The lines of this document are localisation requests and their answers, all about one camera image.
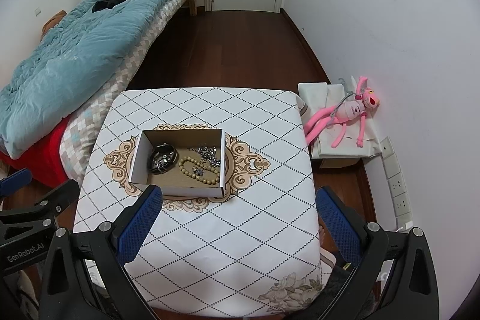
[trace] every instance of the jewelry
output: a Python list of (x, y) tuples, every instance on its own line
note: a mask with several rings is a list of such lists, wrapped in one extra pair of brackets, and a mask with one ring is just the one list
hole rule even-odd
[[(185, 168), (184, 163), (186, 162), (193, 163), (192, 172), (188, 171)], [(193, 178), (199, 182), (205, 183), (206, 185), (214, 185), (215, 183), (220, 182), (219, 170), (216, 167), (212, 167), (211, 165), (209, 165), (207, 162), (204, 162), (203, 160), (196, 160), (190, 156), (185, 156), (184, 158), (179, 160), (178, 168), (186, 176), (189, 176), (190, 178)], [(216, 178), (211, 180), (203, 178), (204, 170), (211, 171), (213, 174), (215, 174)]]
[(188, 148), (190, 151), (197, 152), (203, 160), (209, 162), (213, 167), (220, 167), (220, 160), (215, 157), (217, 153), (217, 148), (215, 147), (198, 147), (198, 148)]
[(177, 150), (170, 144), (157, 145), (147, 163), (148, 171), (152, 174), (163, 174), (175, 164), (178, 157)]

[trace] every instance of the white cardboard box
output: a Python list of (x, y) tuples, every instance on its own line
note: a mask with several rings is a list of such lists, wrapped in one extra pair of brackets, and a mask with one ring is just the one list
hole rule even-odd
[[(178, 151), (175, 166), (163, 174), (152, 174), (148, 171), (147, 163), (154, 147), (169, 143)], [(190, 156), (200, 159), (195, 151), (188, 148), (216, 147), (217, 159), (220, 160), (220, 183), (208, 185), (189, 178), (183, 174), (178, 166), (179, 159)], [(192, 163), (184, 163), (191, 171)], [(205, 170), (204, 178), (213, 179), (212, 172)], [(130, 183), (140, 190), (148, 185), (157, 185), (162, 193), (178, 197), (223, 197), (225, 194), (225, 132), (222, 129), (175, 129), (175, 130), (143, 130), (137, 137), (135, 151), (129, 172)]]

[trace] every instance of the stuffed toy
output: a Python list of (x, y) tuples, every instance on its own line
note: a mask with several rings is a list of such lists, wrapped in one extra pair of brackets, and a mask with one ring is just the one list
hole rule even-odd
[[(347, 122), (360, 117), (360, 133), (357, 138), (357, 147), (363, 147), (367, 111), (376, 109), (380, 104), (380, 100), (374, 91), (366, 86), (366, 77), (361, 76), (358, 81), (357, 91), (355, 93), (347, 92), (346, 97), (342, 99), (337, 106), (320, 109), (305, 124), (303, 130), (305, 132), (307, 145), (310, 145), (328, 125), (342, 124), (342, 130), (332, 144), (332, 148), (336, 148), (345, 136)], [(347, 98), (353, 95), (355, 95), (355, 100), (347, 100)]]

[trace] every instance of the wall outlet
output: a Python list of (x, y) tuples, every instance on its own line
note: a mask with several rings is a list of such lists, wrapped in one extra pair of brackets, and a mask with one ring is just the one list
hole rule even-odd
[(413, 216), (411, 212), (405, 213), (397, 217), (397, 228), (404, 226), (409, 221), (413, 221)]
[(405, 181), (403, 180), (403, 175), (399, 172), (397, 175), (392, 176), (388, 180), (388, 187), (390, 188), (390, 193), (392, 193), (392, 197), (399, 196), (402, 193), (407, 191), (407, 187), (405, 186)]
[(410, 212), (409, 197), (406, 193), (393, 197), (393, 208), (397, 217)]
[(397, 175), (400, 170), (400, 164), (398, 163), (397, 155), (393, 154), (383, 160), (383, 168), (385, 169), (385, 175), (387, 179)]
[(382, 151), (382, 158), (384, 159), (395, 153), (392, 142), (390, 141), (390, 138), (388, 136), (382, 141), (380, 141), (380, 150)]

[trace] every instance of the floral print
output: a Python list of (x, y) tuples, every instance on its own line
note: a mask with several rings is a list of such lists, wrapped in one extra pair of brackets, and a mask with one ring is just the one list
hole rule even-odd
[(258, 299), (269, 300), (269, 312), (293, 312), (305, 309), (323, 289), (318, 275), (316, 280), (310, 279), (309, 283), (309, 285), (306, 283), (306, 278), (297, 280), (297, 274), (292, 272), (274, 283), (270, 290), (258, 296)]

